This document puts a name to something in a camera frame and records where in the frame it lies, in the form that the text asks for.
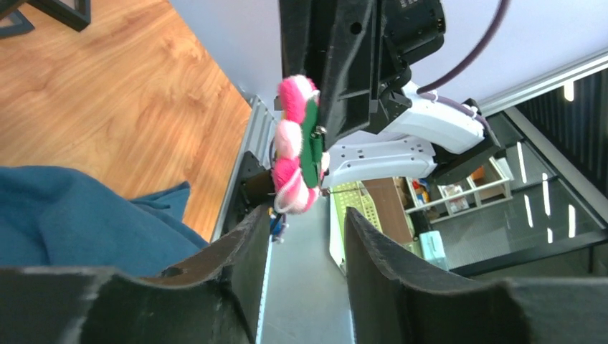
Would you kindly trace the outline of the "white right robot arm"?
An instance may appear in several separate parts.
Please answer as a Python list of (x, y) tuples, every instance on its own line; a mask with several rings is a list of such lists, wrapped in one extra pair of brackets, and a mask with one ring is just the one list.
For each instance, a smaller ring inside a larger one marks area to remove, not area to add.
[(485, 49), (508, 7), (499, 3), (463, 61), (420, 87), (410, 67), (443, 45), (440, 1), (281, 1), (275, 190), (392, 176), (449, 185), (470, 176), (500, 144), (475, 102), (436, 91)]

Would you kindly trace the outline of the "blue garment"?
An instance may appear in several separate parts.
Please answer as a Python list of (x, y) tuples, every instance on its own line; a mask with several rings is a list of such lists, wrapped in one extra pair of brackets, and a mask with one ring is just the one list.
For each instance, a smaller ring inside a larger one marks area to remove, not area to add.
[(187, 182), (125, 199), (56, 166), (1, 169), (2, 267), (115, 267), (150, 277), (207, 242), (183, 222)]

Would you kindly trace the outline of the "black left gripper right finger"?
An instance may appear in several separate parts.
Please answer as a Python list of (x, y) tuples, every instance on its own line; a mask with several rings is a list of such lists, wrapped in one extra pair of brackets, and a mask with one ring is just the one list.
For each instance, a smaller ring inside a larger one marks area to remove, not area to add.
[(440, 269), (379, 232), (344, 220), (357, 343), (605, 343), (605, 278), (473, 280)]

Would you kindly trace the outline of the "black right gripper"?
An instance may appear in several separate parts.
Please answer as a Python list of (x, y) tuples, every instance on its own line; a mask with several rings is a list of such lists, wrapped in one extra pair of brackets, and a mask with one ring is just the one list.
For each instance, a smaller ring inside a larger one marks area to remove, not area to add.
[[(369, 124), (375, 1), (337, 1), (325, 64), (314, 42), (318, 2), (279, 0), (282, 77), (304, 75), (320, 86), (318, 124), (326, 148)], [(401, 88), (411, 66), (439, 50), (446, 32), (440, 1), (381, 1), (377, 131), (412, 101)]]

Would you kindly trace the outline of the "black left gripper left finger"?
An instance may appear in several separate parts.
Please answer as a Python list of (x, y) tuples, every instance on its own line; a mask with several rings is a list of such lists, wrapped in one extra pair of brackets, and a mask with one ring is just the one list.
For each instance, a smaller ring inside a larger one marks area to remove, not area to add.
[(3, 343), (254, 343), (270, 218), (258, 206), (231, 231), (163, 271), (1, 271)]

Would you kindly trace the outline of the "pink white flower brooch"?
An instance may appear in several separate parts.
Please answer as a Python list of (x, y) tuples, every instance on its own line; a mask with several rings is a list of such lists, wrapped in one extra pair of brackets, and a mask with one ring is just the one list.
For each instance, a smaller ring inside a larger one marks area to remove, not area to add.
[(282, 118), (274, 137), (274, 210), (306, 212), (321, 194), (330, 156), (324, 148), (326, 129), (319, 124), (320, 90), (304, 75), (285, 78), (278, 87)]

